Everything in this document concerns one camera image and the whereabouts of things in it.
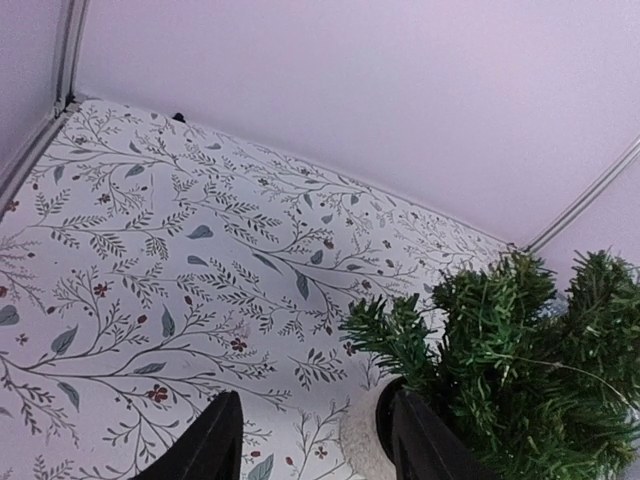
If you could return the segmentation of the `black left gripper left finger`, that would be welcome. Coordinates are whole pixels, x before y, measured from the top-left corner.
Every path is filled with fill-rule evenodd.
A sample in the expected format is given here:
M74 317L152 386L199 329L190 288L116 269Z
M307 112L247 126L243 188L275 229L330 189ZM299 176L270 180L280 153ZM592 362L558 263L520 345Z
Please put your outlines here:
M243 424L239 394L218 394L176 442L134 479L238 480Z

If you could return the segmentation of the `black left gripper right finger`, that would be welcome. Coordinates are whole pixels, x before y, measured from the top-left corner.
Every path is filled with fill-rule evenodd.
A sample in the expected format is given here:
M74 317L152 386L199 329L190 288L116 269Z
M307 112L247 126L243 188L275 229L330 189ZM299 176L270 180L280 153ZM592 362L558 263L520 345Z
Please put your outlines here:
M413 392L394 397L391 442L398 480L498 479Z

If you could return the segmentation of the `white ribbed plant pot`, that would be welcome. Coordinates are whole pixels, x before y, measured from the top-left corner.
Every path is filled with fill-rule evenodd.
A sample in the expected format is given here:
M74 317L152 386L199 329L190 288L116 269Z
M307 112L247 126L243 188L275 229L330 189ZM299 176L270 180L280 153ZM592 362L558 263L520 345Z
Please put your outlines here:
M344 458L353 471L364 479L396 478L395 466L379 439L376 408L382 394L399 381L398 375L380 380L348 409L340 421L339 440Z

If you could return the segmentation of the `small green christmas tree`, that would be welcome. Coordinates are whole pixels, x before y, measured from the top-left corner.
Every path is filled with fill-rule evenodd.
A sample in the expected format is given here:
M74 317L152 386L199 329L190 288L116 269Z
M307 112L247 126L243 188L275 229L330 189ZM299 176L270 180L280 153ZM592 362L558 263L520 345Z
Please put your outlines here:
M560 311L553 272L512 250L444 273L427 308L353 303L341 328L498 479L614 479L639 441L639 272L603 250L573 271Z

